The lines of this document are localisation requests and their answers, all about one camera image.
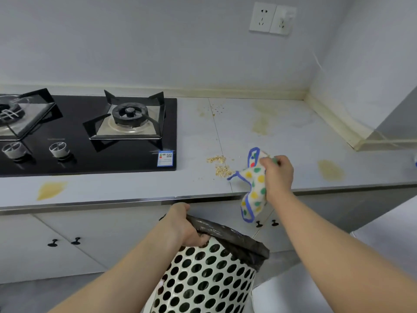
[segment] hand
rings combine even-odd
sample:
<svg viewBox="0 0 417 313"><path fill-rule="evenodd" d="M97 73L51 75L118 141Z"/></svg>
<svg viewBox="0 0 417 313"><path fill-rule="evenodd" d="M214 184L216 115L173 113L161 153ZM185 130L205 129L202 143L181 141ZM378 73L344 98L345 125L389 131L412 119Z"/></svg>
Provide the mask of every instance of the hand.
<svg viewBox="0 0 417 313"><path fill-rule="evenodd" d="M277 163L269 158L261 158L260 163L266 168L266 199L273 204L280 195L291 192L294 168L287 156L275 156Z"/></svg>
<svg viewBox="0 0 417 313"><path fill-rule="evenodd" d="M191 223L187 221L186 216L189 209L189 204L183 202L175 203L169 209L168 213L164 217L164 220L169 221L170 224L179 231L182 239L182 246L203 246L206 242L208 242L210 236L206 234L202 234L200 236Z"/></svg>

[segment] countertop edge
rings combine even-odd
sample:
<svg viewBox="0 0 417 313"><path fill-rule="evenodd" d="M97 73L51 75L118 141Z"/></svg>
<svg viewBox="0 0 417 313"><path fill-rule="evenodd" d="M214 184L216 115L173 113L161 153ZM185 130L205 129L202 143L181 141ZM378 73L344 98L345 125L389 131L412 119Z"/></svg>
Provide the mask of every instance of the countertop edge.
<svg viewBox="0 0 417 313"><path fill-rule="evenodd" d="M293 193L296 196L303 195L319 195L319 194L337 194L347 192L364 192L376 190L390 190L390 189L408 189L417 188L416 182L410 183L395 183L395 184L374 184L361 186L337 186L325 188L310 188L310 189L294 189ZM158 206L158 205L172 205L177 202L186 203L204 203L204 202L219 202L241 200L245 192L222 193L222 194L208 194L208 195L190 195L190 196L170 196L161 198L143 198L130 200L107 200L107 201L88 201L88 202L70 202L60 204L48 205L27 205L27 206L4 206L0 207L0 215L18 215L18 214L34 214L47 212L65 212L65 211L84 211L84 210L101 210L114 209L123 207L132 207L132 205L140 206Z"/></svg>

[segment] white outlet plate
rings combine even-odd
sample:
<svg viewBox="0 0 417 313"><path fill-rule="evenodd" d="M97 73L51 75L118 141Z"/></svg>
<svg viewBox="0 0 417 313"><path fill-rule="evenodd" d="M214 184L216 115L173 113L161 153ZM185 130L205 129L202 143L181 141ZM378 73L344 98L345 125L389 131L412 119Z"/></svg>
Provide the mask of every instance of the white outlet plate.
<svg viewBox="0 0 417 313"><path fill-rule="evenodd" d="M269 32L276 4L255 2L249 31Z"/></svg>
<svg viewBox="0 0 417 313"><path fill-rule="evenodd" d="M278 5L269 30L272 34L288 35L294 25L297 8Z"/></svg>

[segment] silver control knob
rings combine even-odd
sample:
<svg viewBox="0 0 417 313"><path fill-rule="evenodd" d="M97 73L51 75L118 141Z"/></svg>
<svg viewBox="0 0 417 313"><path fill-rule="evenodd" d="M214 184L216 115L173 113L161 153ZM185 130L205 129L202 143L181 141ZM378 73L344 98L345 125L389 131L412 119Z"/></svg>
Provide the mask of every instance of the silver control knob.
<svg viewBox="0 0 417 313"><path fill-rule="evenodd" d="M64 142L57 142L49 146L49 151L55 158L64 158L70 154L67 144Z"/></svg>
<svg viewBox="0 0 417 313"><path fill-rule="evenodd" d="M3 146L2 152L10 159L19 159L28 153L26 147L21 142L13 142Z"/></svg>

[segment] food crumbs pile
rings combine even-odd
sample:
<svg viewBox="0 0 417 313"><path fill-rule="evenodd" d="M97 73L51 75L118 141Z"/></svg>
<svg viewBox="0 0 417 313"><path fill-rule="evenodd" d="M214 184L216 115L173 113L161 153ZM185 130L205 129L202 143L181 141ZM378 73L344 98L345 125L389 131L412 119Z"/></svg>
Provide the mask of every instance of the food crumbs pile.
<svg viewBox="0 0 417 313"><path fill-rule="evenodd" d="M225 163L226 158L224 156L216 156L212 158L207 158L207 162L209 163L212 163L215 161L218 161L220 163ZM231 176L233 173L234 171L230 170L230 167L227 165L225 166L216 165L216 176L227 178L228 176Z"/></svg>

